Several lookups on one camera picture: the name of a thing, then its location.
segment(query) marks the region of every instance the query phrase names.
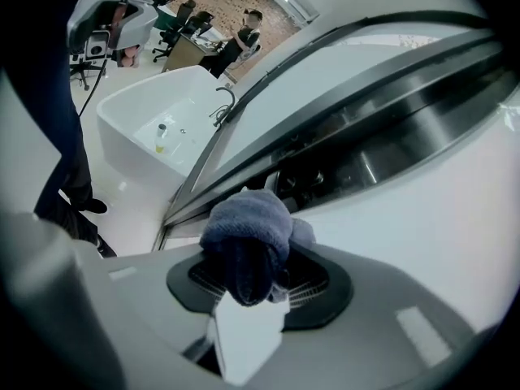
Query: black shoe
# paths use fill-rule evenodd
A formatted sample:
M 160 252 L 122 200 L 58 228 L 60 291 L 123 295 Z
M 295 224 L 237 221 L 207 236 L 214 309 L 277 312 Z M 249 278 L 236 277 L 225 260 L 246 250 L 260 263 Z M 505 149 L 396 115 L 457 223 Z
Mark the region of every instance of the black shoe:
M 103 201 L 92 199 L 87 206 L 80 211 L 93 212 L 94 214 L 106 214 L 108 212 L 108 206 L 106 206 Z
M 97 235 L 97 238 L 99 239 L 99 246 L 97 247 L 97 251 L 101 254 L 101 257 L 117 257 L 115 251 L 111 249 L 111 247 L 103 240 L 101 236 Z

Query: white floor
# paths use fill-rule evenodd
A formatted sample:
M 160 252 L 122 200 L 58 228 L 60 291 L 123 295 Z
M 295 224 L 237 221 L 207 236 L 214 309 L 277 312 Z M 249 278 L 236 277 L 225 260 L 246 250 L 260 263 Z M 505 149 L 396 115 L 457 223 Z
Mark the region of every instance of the white floor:
M 106 76 L 101 79 L 81 116 L 94 197 L 102 199 L 110 206 L 106 215 L 85 213 L 85 216 L 97 225 L 99 234 L 119 256 L 151 251 L 168 204 L 158 201 L 152 192 L 120 175 L 105 162 L 98 132 L 96 106 L 113 92 L 161 72 L 166 58 L 153 63 L 155 55 L 151 53 L 151 50 L 158 46 L 159 39 L 158 30 L 154 29 L 141 53 L 138 68 L 117 68 L 115 62 L 109 61 Z M 85 91 L 75 77 L 71 79 L 72 98 L 78 112 L 92 91 L 97 76 L 97 71 L 89 73 L 89 91 Z M 223 85 L 231 83 L 225 76 L 220 80 Z

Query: faucet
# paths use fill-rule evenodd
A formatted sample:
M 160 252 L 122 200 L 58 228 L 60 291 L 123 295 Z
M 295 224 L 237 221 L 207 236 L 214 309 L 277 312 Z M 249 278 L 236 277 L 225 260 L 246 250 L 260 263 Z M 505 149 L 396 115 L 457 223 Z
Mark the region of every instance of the faucet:
M 210 117 L 212 115 L 215 115 L 216 120 L 213 123 L 213 125 L 215 127 L 218 127 L 229 114 L 229 111 L 231 111 L 231 109 L 235 106 L 235 94 L 227 87 L 218 87 L 216 90 L 228 91 L 232 97 L 231 104 L 224 104 L 223 106 L 220 106 L 216 111 L 210 114 Z

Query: dark pants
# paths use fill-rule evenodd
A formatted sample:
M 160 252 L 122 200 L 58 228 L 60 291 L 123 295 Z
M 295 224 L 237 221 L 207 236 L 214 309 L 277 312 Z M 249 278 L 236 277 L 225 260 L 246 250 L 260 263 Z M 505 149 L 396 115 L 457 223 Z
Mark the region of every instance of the dark pants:
M 219 78 L 233 62 L 234 60 L 226 56 L 225 52 L 221 52 L 217 56 L 204 57 L 200 65 L 207 69 L 212 76 Z
M 56 193 L 53 203 L 46 207 L 47 211 L 40 217 L 58 224 L 73 239 L 85 240 L 96 245 L 98 227 L 79 212 L 79 210 L 84 210 L 88 202 L 92 200 L 91 184 L 89 161 L 80 129 L 76 143 L 76 155 L 62 186 L 62 191 L 68 196 L 71 205 L 59 193 Z

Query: desk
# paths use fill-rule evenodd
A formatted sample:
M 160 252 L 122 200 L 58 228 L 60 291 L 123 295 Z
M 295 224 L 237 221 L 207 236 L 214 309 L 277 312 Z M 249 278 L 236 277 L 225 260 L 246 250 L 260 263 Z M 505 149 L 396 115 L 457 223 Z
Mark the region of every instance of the desk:
M 168 56 L 164 64 L 162 72 L 192 67 L 193 65 L 198 65 L 202 61 L 202 58 L 216 55 L 218 55 L 218 53 L 214 50 L 197 45 L 186 36 L 180 35 L 179 40 L 171 50 L 170 56 Z

